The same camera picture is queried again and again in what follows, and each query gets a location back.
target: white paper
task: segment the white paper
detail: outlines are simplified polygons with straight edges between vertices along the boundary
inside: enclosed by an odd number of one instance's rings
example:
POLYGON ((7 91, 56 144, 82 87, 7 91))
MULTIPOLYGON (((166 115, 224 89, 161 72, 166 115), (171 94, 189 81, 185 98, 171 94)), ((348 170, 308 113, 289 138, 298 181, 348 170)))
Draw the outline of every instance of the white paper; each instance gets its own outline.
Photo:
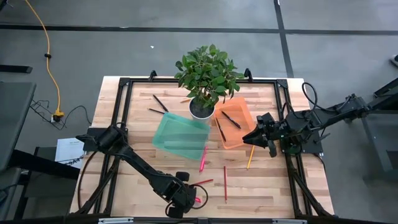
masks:
MULTIPOLYGON (((84 155, 84 145, 85 144, 83 142, 77 140, 76 138, 58 139, 57 151, 55 153, 55 161, 66 164, 68 162, 71 162, 73 159, 81 157, 82 155, 84 155)), ((72 164, 72 166, 80 169, 81 163, 82 159, 72 164)))

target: black pen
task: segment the black pen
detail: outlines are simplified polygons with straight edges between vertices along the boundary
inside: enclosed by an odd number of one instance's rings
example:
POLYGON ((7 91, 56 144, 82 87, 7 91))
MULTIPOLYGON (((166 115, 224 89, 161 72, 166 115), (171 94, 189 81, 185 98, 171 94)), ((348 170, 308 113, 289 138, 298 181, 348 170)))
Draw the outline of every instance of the black pen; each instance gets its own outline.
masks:
POLYGON ((160 100, 155 95, 153 95, 153 96, 154 96, 155 100, 163 107, 163 110, 166 112, 169 112, 169 110, 163 105, 163 103, 160 102, 160 100))
POLYGON ((220 126, 220 124, 219 124, 219 122, 218 122, 218 119, 217 119, 217 118, 216 118, 216 121, 217 121, 218 128, 220 129, 221 136, 223 137, 223 140, 226 142, 226 139, 225 139, 224 132, 223 132, 223 130, 222 130, 222 128, 221 128, 221 126, 220 126))
POLYGON ((222 114, 225 115, 233 124, 235 124, 236 127, 242 129, 241 126, 237 122, 235 122, 232 118, 230 118, 224 111, 222 111, 222 114))
POLYGON ((152 108, 148 108, 148 110, 151 110, 151 111, 154 111, 154 112, 158 112, 158 113, 164 114, 163 112, 154 110, 154 109, 152 109, 152 108))

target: yellow cable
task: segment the yellow cable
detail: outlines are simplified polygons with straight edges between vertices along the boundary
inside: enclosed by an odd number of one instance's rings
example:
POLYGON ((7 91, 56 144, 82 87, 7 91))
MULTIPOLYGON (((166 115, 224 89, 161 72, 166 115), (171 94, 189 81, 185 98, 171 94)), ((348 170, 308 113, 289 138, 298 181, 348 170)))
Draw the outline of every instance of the yellow cable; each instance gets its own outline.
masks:
MULTIPOLYGON (((44 33, 45 33, 45 37, 47 38, 47 54, 50 55, 50 37, 47 33, 47 30, 45 29, 45 26, 42 22, 42 20, 40 19, 39 15, 36 13, 36 11, 34 10, 34 8, 30 5, 28 0, 25 0, 26 4, 30 7, 30 10, 32 10, 32 12, 35 14, 36 18, 39 20, 40 24, 43 27, 44 33)), ((60 111, 60 102, 61 102, 61 96, 60 96, 60 89, 58 87, 57 81, 55 81, 54 77, 51 74, 50 71, 50 58, 46 57, 46 61, 47 61, 47 72, 49 73, 52 81, 54 82, 55 87, 57 87, 57 96, 58 96, 58 106, 57 109, 55 110, 55 114, 57 116, 63 116, 64 113, 60 111)))

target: pink marker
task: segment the pink marker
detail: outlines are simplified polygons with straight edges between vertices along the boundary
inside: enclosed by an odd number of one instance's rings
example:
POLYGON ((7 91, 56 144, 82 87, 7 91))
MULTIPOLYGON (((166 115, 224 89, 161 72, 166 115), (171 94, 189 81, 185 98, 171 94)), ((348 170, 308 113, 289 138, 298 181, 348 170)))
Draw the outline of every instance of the pink marker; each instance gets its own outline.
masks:
POLYGON ((205 169, 206 152, 207 152, 207 146, 205 146, 205 150, 203 151, 203 156, 202 156, 201 161, 200 161, 199 172, 202 172, 205 169))

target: concrete floor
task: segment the concrete floor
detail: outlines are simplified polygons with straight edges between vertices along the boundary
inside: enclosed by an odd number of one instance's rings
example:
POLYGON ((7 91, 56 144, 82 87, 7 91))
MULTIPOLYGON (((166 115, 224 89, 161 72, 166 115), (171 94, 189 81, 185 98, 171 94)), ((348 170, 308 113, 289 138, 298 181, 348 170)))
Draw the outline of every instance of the concrete floor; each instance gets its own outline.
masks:
MULTIPOLYGON (((0 12, 3 24, 39 24, 23 1, 0 12)), ((398 30, 395 0, 280 0, 286 29, 398 30)), ((198 27, 277 29, 273 0, 32 0, 45 24, 66 26, 198 27)), ((193 32, 50 31, 51 68, 69 112, 84 105, 93 117, 105 75, 173 75, 180 56, 203 44, 227 51, 242 71, 255 77, 287 77, 279 34, 193 32)), ((0 30, 0 63, 30 65, 29 75, 0 73, 6 82, 37 83, 35 100, 56 107, 55 87, 45 70, 46 42, 40 30, 0 30)), ((356 93, 366 100, 398 76, 388 58, 398 54, 398 35, 287 35, 294 77, 312 83, 320 105, 342 102, 356 93)), ((55 146, 58 138, 85 133, 84 111, 57 131, 29 112, 17 148, 55 146)), ((380 222, 398 221, 396 183, 365 182, 374 157, 360 120, 327 129, 323 141, 326 174, 336 215, 380 222)), ((72 197, 30 202, 27 217, 63 215, 72 197)))

